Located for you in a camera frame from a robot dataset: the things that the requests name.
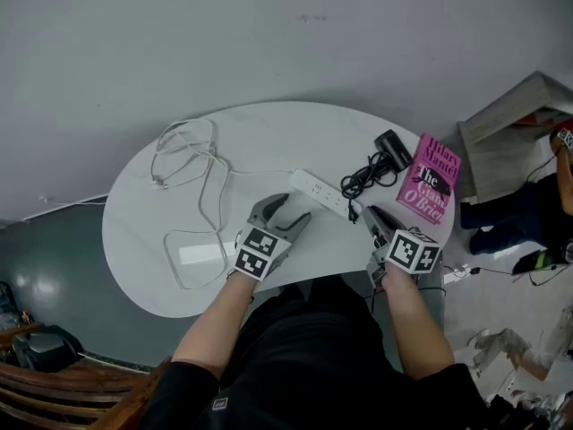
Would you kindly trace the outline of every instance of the blue jeans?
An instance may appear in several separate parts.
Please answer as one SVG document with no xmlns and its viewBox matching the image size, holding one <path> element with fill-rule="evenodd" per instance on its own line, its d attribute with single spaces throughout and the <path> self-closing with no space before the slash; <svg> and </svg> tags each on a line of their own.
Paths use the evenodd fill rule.
<svg viewBox="0 0 573 430">
<path fill-rule="evenodd" d="M 479 230 L 469 242 L 471 254 L 493 254 L 526 241 L 547 246 L 539 219 L 538 193 L 535 184 L 525 184 L 513 194 L 470 205 L 459 206 L 463 229 L 493 226 Z"/>
</svg>

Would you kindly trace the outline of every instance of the wrist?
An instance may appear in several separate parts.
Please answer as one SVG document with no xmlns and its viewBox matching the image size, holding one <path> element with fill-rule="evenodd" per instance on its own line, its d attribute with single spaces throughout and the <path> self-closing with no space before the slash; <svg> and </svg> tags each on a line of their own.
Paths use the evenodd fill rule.
<svg viewBox="0 0 573 430">
<path fill-rule="evenodd" d="M 412 284 L 412 276 L 402 271 L 401 269 L 397 268 L 396 266 L 392 266 L 389 268 L 388 264 L 386 275 L 382 278 L 382 287 L 384 290 L 389 291 L 393 288 L 401 288 L 405 285 Z"/>
<path fill-rule="evenodd" d="M 235 270 L 231 272 L 227 277 L 227 283 L 239 285 L 241 287 L 252 288 L 254 290 L 259 281 L 246 274 L 243 274 L 240 271 Z"/>
</svg>

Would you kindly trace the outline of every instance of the black cable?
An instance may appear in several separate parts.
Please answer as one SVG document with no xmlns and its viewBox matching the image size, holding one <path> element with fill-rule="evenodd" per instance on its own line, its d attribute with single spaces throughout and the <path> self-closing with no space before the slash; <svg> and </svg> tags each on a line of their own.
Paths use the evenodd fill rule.
<svg viewBox="0 0 573 430">
<path fill-rule="evenodd" d="M 370 314 L 374 315 L 374 302 L 376 301 L 376 295 L 379 295 L 380 293 L 384 293 L 384 288 L 381 288 L 380 291 L 376 291 L 376 288 L 372 291 L 371 295 L 368 295 L 367 297 L 364 297 L 363 300 L 366 301 L 366 299 L 368 299 L 369 297 L 372 298 L 372 301 L 370 303 Z"/>
<path fill-rule="evenodd" d="M 542 168 L 544 168 L 545 166 L 547 166 L 550 162 L 552 162 L 553 159 L 557 156 L 557 153 L 555 153 L 553 156 L 551 156 L 549 159 L 547 159 L 547 161 L 545 161 L 541 166 L 539 166 L 538 168 L 533 169 L 533 170 L 529 173 L 529 175 L 527 176 L 527 178 L 526 178 L 526 183 L 529 183 L 529 177 L 530 177 L 531 175 L 533 175 L 535 172 L 537 172 L 538 170 L 541 170 Z"/>
<path fill-rule="evenodd" d="M 472 268 L 472 269 L 470 270 L 470 274 L 473 274 L 473 275 L 479 274 L 480 271 L 496 272 L 496 273 L 498 273 L 498 274 L 508 274 L 509 276 L 512 276 L 512 275 L 513 275 L 513 273 L 511 273 L 511 272 L 496 271 L 496 270 L 494 270 L 494 269 L 487 269 L 487 268 Z"/>
<path fill-rule="evenodd" d="M 420 291 L 422 291 L 422 290 L 441 290 L 444 292 L 445 297 L 448 295 L 448 292 L 443 287 L 422 287 L 422 288 L 419 288 L 419 290 Z"/>
<path fill-rule="evenodd" d="M 569 265 L 567 264 L 567 265 L 564 265 L 564 266 L 561 266 L 561 267 L 563 268 L 561 271 L 557 272 L 556 274 L 554 274 L 553 276 L 551 276 L 551 277 L 548 278 L 547 280 L 544 280 L 544 281 L 541 282 L 541 283 L 534 282 L 533 277 L 531 277 L 531 271 L 528 272 L 527 275 L 529 275 L 529 281 L 531 282 L 531 284 L 532 284 L 534 287 L 541 287 L 542 285 L 545 285 L 547 282 L 550 282 L 550 281 L 552 281 L 553 279 L 555 279 L 558 275 L 560 275 L 563 271 L 565 271 L 565 270 L 569 267 Z"/>
<path fill-rule="evenodd" d="M 345 176 L 340 180 L 340 191 L 342 196 L 348 199 L 348 219 L 353 223 L 358 220 L 358 214 L 352 207 L 352 201 L 356 199 L 366 188 L 376 185 L 386 188 L 393 186 L 398 180 L 398 174 L 392 167 L 392 157 L 386 151 L 378 151 L 368 157 L 368 166 L 357 170 L 351 176 Z M 389 173 L 394 174 L 394 180 L 389 184 L 380 181 L 383 176 Z"/>
</svg>

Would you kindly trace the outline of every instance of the white cable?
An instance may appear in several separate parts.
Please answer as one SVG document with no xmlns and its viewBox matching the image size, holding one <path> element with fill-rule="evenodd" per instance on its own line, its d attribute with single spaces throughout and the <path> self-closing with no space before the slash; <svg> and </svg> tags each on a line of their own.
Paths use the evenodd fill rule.
<svg viewBox="0 0 573 430">
<path fill-rule="evenodd" d="M 179 132 L 179 129 L 184 125 L 189 125 L 189 124 L 199 123 L 199 122 L 209 124 L 209 126 L 210 126 L 210 137 L 206 141 L 189 142 Z M 221 213 L 221 211 L 222 211 L 221 203 L 222 203 L 222 198 L 223 198 L 223 192 L 225 191 L 225 187 L 227 186 L 229 174 L 232 174 L 235 176 L 255 176 L 255 175 L 265 175 L 265 174 L 292 174 L 292 171 L 288 171 L 288 170 L 268 170 L 268 171 L 262 171 L 262 172 L 239 172 L 236 170 L 232 170 L 229 167 L 229 164 L 224 159 L 217 156 L 217 149 L 216 149 L 216 146 L 213 142 L 214 141 L 214 133 L 215 133 L 215 125 L 210 120 L 205 119 L 205 118 L 190 119 L 190 120 L 185 120 L 185 121 L 176 121 L 176 122 L 172 123 L 171 125 L 169 125 L 159 136 L 158 142 L 157 142 L 157 145 L 155 148 L 155 152 L 153 154 L 153 158 L 151 159 L 151 164 L 150 164 L 151 183 L 153 185 L 155 185 L 160 190 L 166 190 L 166 189 L 175 188 L 176 186 L 186 185 L 186 184 L 191 183 L 195 180 L 198 180 L 199 178 L 202 178 L 201 190 L 199 192 L 199 201 L 198 201 L 197 207 L 199 210 L 199 214 L 205 220 L 205 222 L 209 225 L 210 230 L 208 230 L 208 231 L 193 231 L 193 230 L 187 230 L 187 229 L 171 229 L 171 230 L 167 231 L 167 233 L 163 236 L 163 254 L 166 257 L 167 264 L 169 266 L 169 270 L 171 270 L 171 274 L 173 275 L 173 278 L 177 282 L 177 285 L 179 285 L 179 288 L 184 289 L 184 290 L 193 290 L 193 289 L 204 287 L 205 285 L 211 283 L 211 281 L 219 278 L 227 270 L 227 266 L 228 266 L 227 252 L 225 251 L 225 247 L 223 246 L 223 241 L 221 240 L 219 232 L 221 231 L 222 225 L 223 225 L 222 213 Z M 177 138 L 177 139 L 181 140 L 182 144 L 179 146 L 166 147 L 166 145 L 173 138 Z M 201 145 L 203 145 L 203 146 L 207 145 L 207 150 L 198 150 L 198 149 L 194 148 L 196 146 L 201 146 Z M 178 169 L 176 169 L 175 171 L 171 172 L 170 174 L 168 174 L 166 176 L 159 176 L 159 175 L 154 174 L 154 172 L 153 172 L 154 164 L 155 164 L 155 161 L 159 155 L 165 157 L 166 155 L 174 154 L 174 153 L 177 153 L 178 151 L 183 151 L 183 150 L 190 151 L 191 156 L 185 161 L 185 163 L 181 167 L 179 167 Z M 193 177 L 188 178 L 182 182 L 176 182 L 176 183 L 172 183 L 172 184 L 168 184 L 168 185 L 165 184 L 166 180 L 168 180 L 169 178 L 171 178 L 175 174 L 178 174 L 181 171 L 183 171 L 195 159 L 198 159 L 198 158 L 205 158 L 207 160 L 207 162 L 205 164 L 205 169 L 198 176 L 193 176 Z M 203 212 L 203 210 L 201 208 L 201 200 L 203 197 L 203 193 L 205 191 L 205 186 L 206 186 L 207 181 L 209 179 L 210 171 L 213 167 L 213 163 L 216 163 L 217 165 L 221 166 L 223 168 L 223 170 L 225 171 L 225 179 L 223 180 L 223 185 L 221 186 L 221 189 L 218 193 L 218 223 L 217 223 L 217 225 L 215 225 L 209 219 L 209 217 L 207 217 L 207 215 L 205 215 L 205 213 Z M 223 267 L 221 269 L 221 272 L 219 274 L 217 274 L 216 276 L 214 276 L 210 279 L 207 279 L 206 281 L 202 282 L 199 285 L 196 285 L 194 287 L 186 287 L 185 284 L 183 283 L 183 281 L 180 279 L 178 273 L 177 273 L 177 269 L 173 263 L 173 260 L 171 259 L 171 255 L 169 254 L 169 250 L 167 248 L 167 237 L 173 233 L 195 234 L 195 235 L 213 235 L 213 236 L 215 236 L 217 238 L 218 247 L 219 247 L 219 250 L 221 252 L 221 258 L 223 259 Z"/>
<path fill-rule="evenodd" d="M 64 207 L 70 207 L 72 205 L 106 205 L 105 202 L 54 202 L 45 197 L 40 198 L 40 200 L 43 201 L 44 204 L 61 205 Z"/>
</svg>

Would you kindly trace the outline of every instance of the black bag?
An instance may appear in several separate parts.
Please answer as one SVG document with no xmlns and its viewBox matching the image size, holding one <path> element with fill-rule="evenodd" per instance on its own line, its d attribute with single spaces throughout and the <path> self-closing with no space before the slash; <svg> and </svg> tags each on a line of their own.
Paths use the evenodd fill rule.
<svg viewBox="0 0 573 430">
<path fill-rule="evenodd" d="M 0 314 L 8 312 L 18 312 L 18 307 L 16 307 L 10 286 L 6 282 L 0 281 Z"/>
</svg>

